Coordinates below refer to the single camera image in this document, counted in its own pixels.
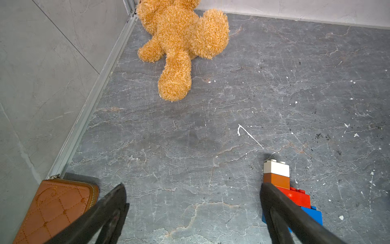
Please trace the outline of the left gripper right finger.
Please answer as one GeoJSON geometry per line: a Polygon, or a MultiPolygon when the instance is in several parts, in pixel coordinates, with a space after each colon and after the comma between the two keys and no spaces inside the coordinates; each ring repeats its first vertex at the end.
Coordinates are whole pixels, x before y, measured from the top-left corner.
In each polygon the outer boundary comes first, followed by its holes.
{"type": "Polygon", "coordinates": [[[263,183],[260,191],[262,210],[274,244],[293,244],[289,229],[303,244],[344,244],[325,229],[271,183],[263,183]]]}

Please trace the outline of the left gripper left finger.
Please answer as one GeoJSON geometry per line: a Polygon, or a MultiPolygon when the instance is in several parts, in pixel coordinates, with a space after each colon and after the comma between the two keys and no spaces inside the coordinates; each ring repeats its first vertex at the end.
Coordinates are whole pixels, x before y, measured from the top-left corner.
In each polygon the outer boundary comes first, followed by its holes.
{"type": "Polygon", "coordinates": [[[48,244],[87,244],[98,233],[97,244],[115,244],[129,211],[124,184],[117,185],[48,244]]]}

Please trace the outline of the blue lego brick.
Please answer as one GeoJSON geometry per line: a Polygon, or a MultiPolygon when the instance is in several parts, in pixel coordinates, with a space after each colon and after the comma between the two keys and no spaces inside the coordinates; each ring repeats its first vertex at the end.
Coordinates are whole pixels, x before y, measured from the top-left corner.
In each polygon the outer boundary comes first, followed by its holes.
{"type": "Polygon", "coordinates": [[[301,209],[311,216],[316,222],[323,226],[323,215],[321,211],[318,211],[315,206],[311,206],[310,208],[301,207],[301,209]]]}
{"type": "Polygon", "coordinates": [[[263,221],[265,224],[267,224],[264,213],[262,213],[262,221],[263,221]]]}

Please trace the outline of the red long lego brick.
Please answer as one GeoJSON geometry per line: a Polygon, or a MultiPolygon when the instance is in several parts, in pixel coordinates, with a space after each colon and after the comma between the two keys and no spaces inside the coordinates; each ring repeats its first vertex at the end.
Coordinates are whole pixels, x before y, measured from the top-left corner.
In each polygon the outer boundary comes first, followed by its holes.
{"type": "Polygon", "coordinates": [[[286,195],[296,205],[305,208],[311,208],[310,196],[306,194],[304,190],[297,190],[295,188],[291,188],[290,190],[281,187],[276,188],[280,190],[284,195],[286,195]]]}

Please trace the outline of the blue lego brick bottom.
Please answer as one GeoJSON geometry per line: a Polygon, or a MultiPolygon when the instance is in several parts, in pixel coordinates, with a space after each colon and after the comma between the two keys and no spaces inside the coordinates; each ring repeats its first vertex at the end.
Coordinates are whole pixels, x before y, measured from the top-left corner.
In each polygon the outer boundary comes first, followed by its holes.
{"type": "Polygon", "coordinates": [[[311,206],[310,208],[301,207],[301,209],[311,216],[316,222],[323,226],[323,215],[321,211],[318,211],[315,206],[311,206]]]}

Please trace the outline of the orange lego brick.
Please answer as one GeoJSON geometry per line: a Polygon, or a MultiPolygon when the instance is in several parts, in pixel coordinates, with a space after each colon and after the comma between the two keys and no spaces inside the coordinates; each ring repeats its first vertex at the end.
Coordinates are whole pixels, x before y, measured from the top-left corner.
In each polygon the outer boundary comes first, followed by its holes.
{"type": "Polygon", "coordinates": [[[271,183],[276,187],[290,189],[290,178],[283,175],[278,175],[274,173],[265,173],[263,178],[264,183],[271,183]]]}

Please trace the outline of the white lego brick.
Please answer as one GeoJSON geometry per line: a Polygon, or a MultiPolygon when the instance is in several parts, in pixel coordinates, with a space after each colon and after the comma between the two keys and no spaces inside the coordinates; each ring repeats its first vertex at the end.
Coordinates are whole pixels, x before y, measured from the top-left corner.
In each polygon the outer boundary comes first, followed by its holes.
{"type": "Polygon", "coordinates": [[[290,178],[290,169],[284,162],[271,159],[264,163],[264,173],[272,173],[290,178]]]}

